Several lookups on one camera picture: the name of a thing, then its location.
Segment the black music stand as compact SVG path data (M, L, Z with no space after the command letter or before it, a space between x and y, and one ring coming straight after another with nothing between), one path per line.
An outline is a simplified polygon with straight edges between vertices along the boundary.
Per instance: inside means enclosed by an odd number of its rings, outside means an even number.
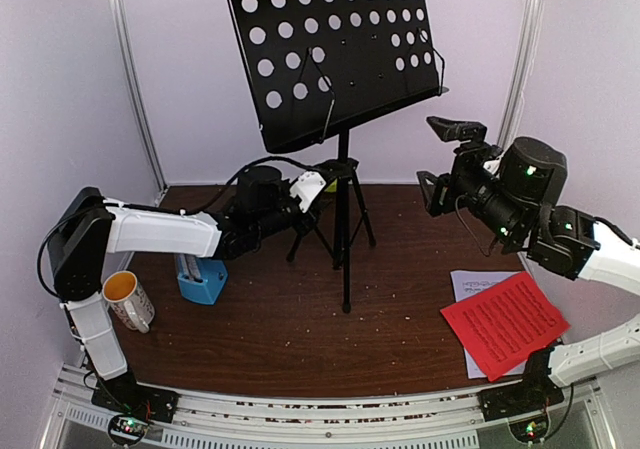
M368 217L352 129L437 97L444 60L436 51L426 0L227 0L267 152L290 154L338 142L335 267L348 271L353 240Z

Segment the red sheet music paper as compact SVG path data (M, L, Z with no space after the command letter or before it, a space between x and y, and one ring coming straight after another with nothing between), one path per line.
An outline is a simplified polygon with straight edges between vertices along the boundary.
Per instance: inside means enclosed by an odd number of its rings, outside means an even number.
M570 328L526 271L441 310L487 380L524 372L527 358Z

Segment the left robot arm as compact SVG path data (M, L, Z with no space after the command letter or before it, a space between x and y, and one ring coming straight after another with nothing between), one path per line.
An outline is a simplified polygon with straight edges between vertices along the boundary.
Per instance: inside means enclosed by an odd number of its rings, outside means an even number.
M101 275L110 253L184 254L231 261L258 250L264 239L293 229L312 231L320 199L332 178L328 169L305 167L294 180L269 165L240 170L235 193L219 212L167 210L108 199L83 188L49 230L38 250L53 277L44 290L67 312L106 398L123 413L144 402L121 349L101 295Z

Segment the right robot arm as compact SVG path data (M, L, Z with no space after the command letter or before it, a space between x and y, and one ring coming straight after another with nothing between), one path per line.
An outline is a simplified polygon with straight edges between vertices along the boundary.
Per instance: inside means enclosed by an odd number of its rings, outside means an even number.
M461 207L485 224L503 253L523 251L547 271L569 280L639 291L639 242L610 221L563 206L564 154L528 136L507 149L486 142L480 122L437 116L428 125L443 142L457 141L450 172L417 174L427 212L437 217ZM535 409L551 393L639 359L639 320L566 346L529 356L513 388L519 409Z

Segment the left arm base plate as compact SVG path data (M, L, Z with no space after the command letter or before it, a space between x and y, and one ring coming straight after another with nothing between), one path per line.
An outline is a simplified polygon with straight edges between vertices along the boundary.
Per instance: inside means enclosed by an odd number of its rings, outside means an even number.
M106 432L125 448L140 443L155 423L171 423L178 401L177 392L139 384L131 373L111 380L98 377L91 398L93 405L114 412Z

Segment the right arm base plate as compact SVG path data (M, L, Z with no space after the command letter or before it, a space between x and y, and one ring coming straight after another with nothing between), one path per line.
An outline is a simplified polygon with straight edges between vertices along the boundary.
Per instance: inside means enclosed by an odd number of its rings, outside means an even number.
M511 436L521 444L533 446L548 441L561 427L568 410L552 428L549 410L565 401L564 391L554 385L519 383L485 389L478 401L485 422L505 420Z

